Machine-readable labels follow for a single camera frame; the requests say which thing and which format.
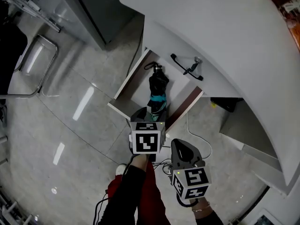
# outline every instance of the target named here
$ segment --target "bracelet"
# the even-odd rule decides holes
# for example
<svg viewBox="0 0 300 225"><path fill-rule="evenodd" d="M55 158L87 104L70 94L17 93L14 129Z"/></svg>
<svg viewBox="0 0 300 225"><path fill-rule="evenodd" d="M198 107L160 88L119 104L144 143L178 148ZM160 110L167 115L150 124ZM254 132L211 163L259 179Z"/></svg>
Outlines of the bracelet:
<svg viewBox="0 0 300 225"><path fill-rule="evenodd" d="M197 209L197 210L192 209L192 211L193 212L202 212L203 210L208 209L209 207L210 207L210 202L208 202L208 205L205 208Z"/></svg>

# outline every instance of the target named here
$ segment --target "black umbrella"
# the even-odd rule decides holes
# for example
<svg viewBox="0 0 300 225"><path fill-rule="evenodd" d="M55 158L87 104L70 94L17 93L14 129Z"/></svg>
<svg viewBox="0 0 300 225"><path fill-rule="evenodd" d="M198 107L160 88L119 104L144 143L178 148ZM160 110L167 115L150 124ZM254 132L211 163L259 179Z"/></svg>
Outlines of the black umbrella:
<svg viewBox="0 0 300 225"><path fill-rule="evenodd" d="M167 99L165 95L165 89L169 82L162 70L162 66L157 62L151 62L147 64L144 69L148 70L153 67L154 73L149 78L151 96L147 106L151 107L151 117L153 121L157 121L160 115L165 111L167 105Z"/></svg>

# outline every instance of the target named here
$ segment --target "white countertop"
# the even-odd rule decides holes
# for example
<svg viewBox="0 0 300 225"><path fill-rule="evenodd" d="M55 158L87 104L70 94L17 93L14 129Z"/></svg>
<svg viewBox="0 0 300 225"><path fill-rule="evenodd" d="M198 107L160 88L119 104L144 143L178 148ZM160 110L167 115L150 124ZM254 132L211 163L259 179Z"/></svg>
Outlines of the white countertop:
<svg viewBox="0 0 300 225"><path fill-rule="evenodd" d="M266 130L288 184L300 163L300 54L271 0L120 0L205 56Z"/></svg>

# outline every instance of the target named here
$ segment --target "drawer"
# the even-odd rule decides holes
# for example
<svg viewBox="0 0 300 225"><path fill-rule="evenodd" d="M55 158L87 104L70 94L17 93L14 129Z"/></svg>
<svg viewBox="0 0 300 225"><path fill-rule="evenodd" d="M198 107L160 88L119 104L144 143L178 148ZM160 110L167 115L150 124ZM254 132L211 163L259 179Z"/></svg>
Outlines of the drawer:
<svg viewBox="0 0 300 225"><path fill-rule="evenodd" d="M149 18L145 18L143 46L151 49L181 73L184 72L184 69L172 60L172 53L176 54L176 61L184 68L191 67L195 63L194 57L199 57L202 64L197 66L195 76L201 75L203 81L197 80L189 74L186 75L187 78L199 86L208 97L241 97L229 81L197 50Z"/></svg>
<svg viewBox="0 0 300 225"><path fill-rule="evenodd" d="M108 105L127 120L130 120L138 109L147 107L150 99L149 78L153 74L153 69L145 70L144 66L152 61L163 66L163 71L170 80L166 88L167 121L165 126L168 132L202 96L203 91L150 49L145 50Z"/></svg>

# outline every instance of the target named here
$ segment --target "white shoe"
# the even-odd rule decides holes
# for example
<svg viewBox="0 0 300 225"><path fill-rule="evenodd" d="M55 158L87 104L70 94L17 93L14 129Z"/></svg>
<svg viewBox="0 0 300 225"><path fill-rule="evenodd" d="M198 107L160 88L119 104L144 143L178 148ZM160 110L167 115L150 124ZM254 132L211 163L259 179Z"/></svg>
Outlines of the white shoe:
<svg viewBox="0 0 300 225"><path fill-rule="evenodd" d="M121 164L117 167L116 170L116 176L118 175L123 175L124 171L125 171L126 165L125 164Z"/></svg>

